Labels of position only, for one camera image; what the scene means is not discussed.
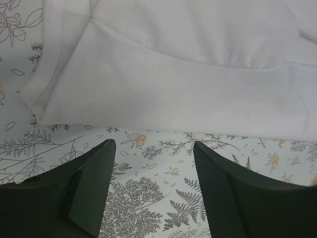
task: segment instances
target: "white patterned sheet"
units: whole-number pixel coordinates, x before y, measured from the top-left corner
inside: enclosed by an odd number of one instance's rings
[[[195,141],[265,176],[317,184],[315,142],[39,125],[18,94],[41,58],[42,1],[7,0],[6,5],[0,5],[0,184],[21,182],[75,159],[106,139],[115,139],[103,238],[210,237],[201,209],[192,150]],[[29,27],[19,28],[20,23]]]

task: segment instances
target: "folded cloth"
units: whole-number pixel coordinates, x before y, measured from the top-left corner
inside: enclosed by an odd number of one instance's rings
[[[44,14],[45,40],[59,16]],[[284,0],[99,0],[54,88],[38,69],[20,95],[43,124],[316,140],[298,45]]]
[[[317,1],[285,0],[297,17],[299,31],[302,35],[317,43]]]

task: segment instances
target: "plant sketch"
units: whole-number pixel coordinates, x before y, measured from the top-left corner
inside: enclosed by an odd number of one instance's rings
[[[307,160],[314,164],[317,160],[317,142],[306,142],[306,141],[293,141],[291,145],[291,151],[304,152],[310,155]]]
[[[211,238],[209,228],[205,228],[199,232],[198,229],[189,228],[187,231],[177,231],[170,234],[167,238],[199,238],[209,237]]]
[[[37,128],[40,127],[41,125],[38,123],[38,121],[36,120],[36,117],[34,114],[32,114],[32,116],[34,117],[31,122],[29,122],[30,125],[33,126],[33,128]]]
[[[39,25],[42,21],[43,9],[39,8],[29,14],[25,21],[22,21],[19,13],[11,14],[11,10],[19,6],[20,0],[7,0],[0,4],[0,43],[10,39],[13,47],[14,39],[25,40],[25,29]]]
[[[120,130],[117,127],[107,127],[106,132],[113,133],[113,132],[120,132]]]
[[[237,164],[240,164],[239,160],[237,159],[237,157],[235,155],[231,155],[232,158],[233,158],[233,162],[237,163]],[[251,168],[251,162],[250,162],[250,157],[248,156],[248,160],[247,160],[247,163],[245,165],[245,168],[249,169],[249,170],[252,170]]]
[[[57,149],[63,145],[72,143],[71,145],[71,151],[67,153],[65,156],[69,156],[68,160],[74,159],[79,155],[82,155],[83,152],[76,151],[74,148],[74,142],[78,140],[79,138],[83,137],[80,136],[78,138],[75,138],[73,140],[70,140],[66,143],[63,144],[58,144],[54,143],[52,141],[51,134],[47,134],[45,130],[41,133],[41,131],[38,129],[36,132],[33,130],[33,132],[27,131],[25,134],[23,134],[24,138],[18,139],[18,140],[5,140],[4,143],[0,143],[0,154],[4,154],[6,156],[13,156],[14,159],[0,159],[2,160],[11,160],[11,161],[16,161],[15,164],[8,165],[6,167],[2,167],[0,169],[0,174],[3,174],[8,168],[12,166],[19,165],[22,162],[29,161],[25,167],[22,169],[19,169],[19,172],[13,174],[13,175],[8,175],[6,176],[6,180],[2,178],[2,181],[0,182],[14,182],[14,178],[16,178],[18,175],[24,175],[23,179],[30,178],[32,176],[38,175],[39,172],[44,172],[43,167],[41,167],[39,164],[45,162],[42,161],[41,159],[43,158],[40,155],[45,154],[48,151]],[[40,153],[37,153],[36,148],[39,146],[51,146],[51,148],[42,151]],[[19,157],[23,154],[26,156],[26,159],[19,159]]]
[[[117,175],[123,175],[125,174],[124,171],[131,169],[132,167],[129,167],[128,163],[118,164],[114,162],[112,175],[111,175],[111,181],[115,180]]]
[[[63,128],[64,130],[69,131],[70,126],[68,124],[55,124],[55,125],[50,125],[48,128],[54,133],[55,131],[59,131],[59,129]]]
[[[164,231],[167,231],[174,226],[180,227],[182,224],[189,226],[190,218],[195,223],[198,223],[198,215],[201,217],[203,221],[206,220],[206,211],[204,206],[204,201],[202,197],[202,193],[200,190],[198,180],[190,180],[188,178],[184,178],[185,183],[192,188],[195,193],[191,192],[183,192],[176,190],[176,193],[185,200],[185,202],[177,203],[173,200],[170,200],[170,205],[176,210],[176,212],[171,213],[168,212],[167,215],[170,217],[169,219],[165,219]]]
[[[161,148],[157,149],[154,145],[149,146],[142,152],[143,157],[152,160],[156,156],[161,155],[163,151],[170,151],[169,155],[171,157],[176,156],[181,152],[182,149],[185,149],[187,145],[189,145],[190,148],[186,149],[186,154],[192,156],[196,141],[200,141],[205,145],[208,145],[213,150],[224,149],[227,146],[232,146],[240,151],[236,146],[221,141],[222,135],[204,134],[202,137],[196,137],[195,134],[187,132],[183,135],[185,135],[185,139],[187,140],[186,142],[179,141],[177,143],[175,140],[161,140],[158,142],[158,145],[160,145]]]
[[[164,199],[156,182],[142,177],[129,179],[125,184],[111,184],[108,192],[100,235],[102,238],[144,238],[160,228],[160,213],[151,212],[149,206]]]
[[[31,48],[32,48],[32,51],[37,51],[40,53],[43,50],[43,45],[41,43],[34,43],[34,44],[31,44]],[[34,56],[29,57],[29,61],[31,61],[32,64],[39,63],[41,56],[42,56],[42,53],[40,53],[39,55],[35,54]]]

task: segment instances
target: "leaf drawing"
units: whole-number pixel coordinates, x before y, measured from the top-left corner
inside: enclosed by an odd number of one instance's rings
[[[11,0],[9,10],[12,10],[19,6],[20,0]]]
[[[112,175],[111,175],[111,181],[115,180],[117,175],[123,175],[125,174],[124,171],[131,169],[132,167],[129,167],[128,163],[118,164],[114,162]]]
[[[41,125],[38,123],[38,121],[36,120],[36,117],[34,114],[32,114],[32,116],[34,117],[34,119],[31,120],[31,122],[29,122],[30,125],[33,126],[33,128],[36,128],[36,127],[40,127]]]
[[[291,151],[304,152],[308,150],[310,155],[307,160],[314,164],[317,160],[317,142],[306,142],[306,141],[293,141],[291,145]]]
[[[113,133],[113,132],[120,132],[120,130],[117,127],[107,127],[106,132]]]
[[[10,70],[12,73],[14,73],[15,75],[18,75],[18,76],[22,76],[24,75],[25,73],[23,73],[22,71],[19,71],[17,69],[12,69]]]
[[[0,13],[4,13],[7,7],[8,6],[6,4],[0,4]]]
[[[42,43],[31,44],[32,51],[42,52],[43,45]]]
[[[40,58],[41,58],[42,54],[39,55],[34,55],[29,57],[29,61],[31,61],[31,63],[39,63],[40,62]]]
[[[229,143],[221,141],[222,135],[213,135],[213,134],[205,134],[202,137],[197,138],[195,134],[193,133],[184,133],[185,139],[187,141],[185,142],[176,142],[175,140],[166,140],[166,141],[159,141],[158,145],[161,146],[161,148],[156,149],[154,145],[147,147],[143,152],[142,155],[144,158],[152,160],[157,155],[161,155],[163,151],[170,151],[169,155],[176,156],[178,155],[182,149],[185,149],[187,145],[190,146],[189,149],[186,149],[186,154],[189,156],[193,155],[193,149],[194,144],[196,141],[200,141],[204,143],[205,145],[208,145],[211,149],[217,150],[217,149],[224,149],[227,146],[232,146],[236,148],[238,151],[240,151],[236,146],[231,145]]]
[[[43,9],[39,8],[33,11],[26,19],[25,26],[26,27],[35,27],[42,21]]]
[[[21,30],[19,28],[15,28],[13,30],[13,35],[19,41],[24,41],[25,40],[25,31],[23,31],[23,30]]]
[[[9,35],[10,30],[7,27],[3,28],[2,30],[0,28],[0,43],[5,41],[9,37]]]
[[[164,199],[157,183],[142,177],[111,185],[114,192],[108,192],[100,237],[144,238],[156,233],[162,215],[148,207]]]
[[[24,180],[31,178],[33,176],[39,175],[43,173],[45,170],[39,164],[44,163],[45,161],[41,161],[42,157],[36,156],[27,166],[25,170],[20,172],[21,175],[24,175]]]
[[[68,124],[55,124],[55,125],[50,125],[48,127],[52,133],[59,131],[59,129],[63,128],[64,130],[69,131],[70,126]]]
[[[251,164],[250,164],[250,157],[248,157],[248,160],[247,160],[247,163],[246,163],[245,167],[246,167],[247,169],[249,169],[249,170],[252,170],[252,169],[251,169]]]
[[[177,231],[170,234],[167,238],[199,238],[199,237],[209,237],[211,238],[209,228],[205,228],[199,232],[198,229],[191,229],[187,231]]]
[[[11,130],[13,127],[15,126],[15,122],[9,122],[6,126],[5,126],[5,131]]]
[[[22,153],[29,156],[31,152],[35,154],[37,145],[58,145],[51,141],[51,135],[46,136],[46,132],[40,134],[40,130],[37,133],[33,131],[32,133],[27,131],[26,134],[23,134],[23,139],[18,139],[18,142],[11,139],[9,141],[5,140],[4,143],[0,144],[0,154],[5,154],[10,156],[11,154],[14,157],[19,157]]]
[[[233,162],[239,164],[239,160],[237,159],[235,155],[232,155],[232,158],[233,158]]]
[[[25,24],[21,23],[22,19],[19,13],[7,16],[7,14],[11,14],[10,11],[19,6],[19,4],[20,0],[11,0],[5,4],[0,4],[0,24],[3,25],[0,27],[0,43],[10,37],[12,47],[14,38],[19,41],[25,40],[26,32],[22,30],[22,28],[37,26],[42,21],[43,15],[43,10],[41,8],[37,9],[27,17]]]
[[[195,223],[198,223],[198,216],[200,216],[203,221],[206,220],[207,216],[198,180],[193,181],[185,178],[184,181],[196,192],[176,190],[176,193],[183,199],[183,202],[177,203],[173,200],[169,201],[176,212],[167,212],[167,215],[170,218],[165,219],[166,223],[164,224],[164,231],[169,230],[174,226],[180,227],[182,224],[189,226],[190,218]]]
[[[7,17],[7,18],[6,18],[6,21],[7,21],[9,24],[13,25],[13,26],[16,26],[16,25],[20,25],[20,24],[21,24],[21,22],[20,22],[19,20],[15,19],[14,17]]]

